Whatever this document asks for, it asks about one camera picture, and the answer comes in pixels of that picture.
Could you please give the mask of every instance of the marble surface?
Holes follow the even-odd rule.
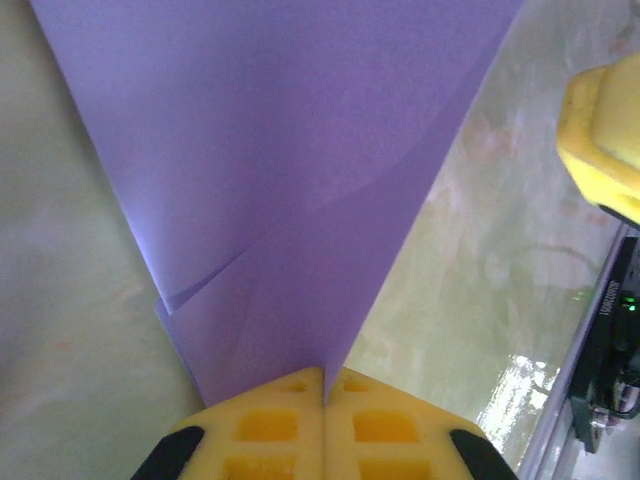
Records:
[[[626,0],[529,0],[348,366],[476,420],[515,467],[613,237],[553,151],[573,73],[640,48]],[[201,407],[25,1],[0,2],[0,465],[128,478]]]

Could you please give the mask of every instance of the purple paper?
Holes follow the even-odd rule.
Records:
[[[519,0],[33,0],[207,404],[331,383]]]

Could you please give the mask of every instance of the yellow plastic part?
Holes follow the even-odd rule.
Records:
[[[181,422],[205,435],[180,480],[473,480],[449,437],[473,423],[346,368],[322,387],[309,368]]]
[[[587,201],[640,223],[640,54],[571,80],[557,149]]]

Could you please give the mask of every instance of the black rubber pad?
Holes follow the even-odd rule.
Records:
[[[204,437],[200,427],[186,427],[164,437],[131,480],[178,480]]]
[[[518,480],[486,438],[466,430],[452,430],[449,435],[474,480]]]

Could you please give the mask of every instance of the yellow plastic block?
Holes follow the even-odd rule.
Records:
[[[515,480],[473,423],[349,369],[318,368],[181,422],[134,480]]]
[[[557,149],[582,195],[640,223],[640,54],[586,71],[567,87]]]

